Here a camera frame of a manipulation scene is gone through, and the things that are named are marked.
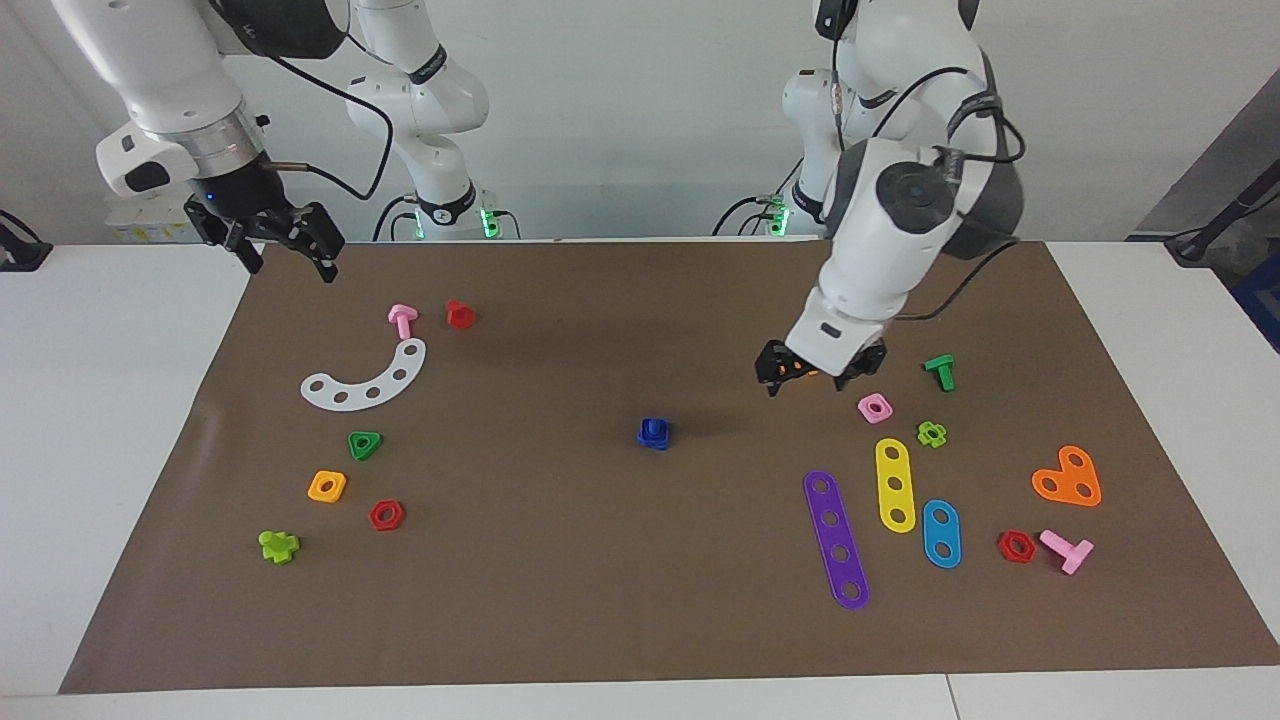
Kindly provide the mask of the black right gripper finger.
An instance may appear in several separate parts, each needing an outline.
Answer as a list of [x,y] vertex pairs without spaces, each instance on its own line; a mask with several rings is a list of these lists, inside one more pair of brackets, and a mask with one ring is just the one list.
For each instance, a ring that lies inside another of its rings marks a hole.
[[243,224],[229,224],[224,238],[224,249],[233,254],[241,265],[251,274],[256,275],[262,268],[262,256],[247,236]]
[[289,210],[284,246],[307,258],[324,283],[330,284],[338,277],[337,259],[346,238],[323,204]]

